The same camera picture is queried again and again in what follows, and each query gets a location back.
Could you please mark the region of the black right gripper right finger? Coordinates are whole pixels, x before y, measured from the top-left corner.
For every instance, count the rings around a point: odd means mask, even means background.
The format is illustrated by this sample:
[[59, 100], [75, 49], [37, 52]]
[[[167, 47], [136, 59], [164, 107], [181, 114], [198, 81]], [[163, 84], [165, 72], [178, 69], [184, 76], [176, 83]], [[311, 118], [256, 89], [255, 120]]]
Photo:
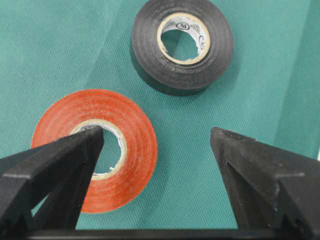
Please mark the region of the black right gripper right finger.
[[219, 127], [210, 145], [239, 228], [319, 231], [318, 160]]

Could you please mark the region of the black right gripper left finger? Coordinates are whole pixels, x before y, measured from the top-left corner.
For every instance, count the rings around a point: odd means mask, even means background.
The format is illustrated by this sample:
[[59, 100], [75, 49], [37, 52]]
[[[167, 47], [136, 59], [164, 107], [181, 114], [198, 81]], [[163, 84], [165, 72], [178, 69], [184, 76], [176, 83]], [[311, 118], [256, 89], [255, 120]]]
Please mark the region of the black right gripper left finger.
[[94, 126], [4, 158], [0, 230], [75, 229], [103, 145]]

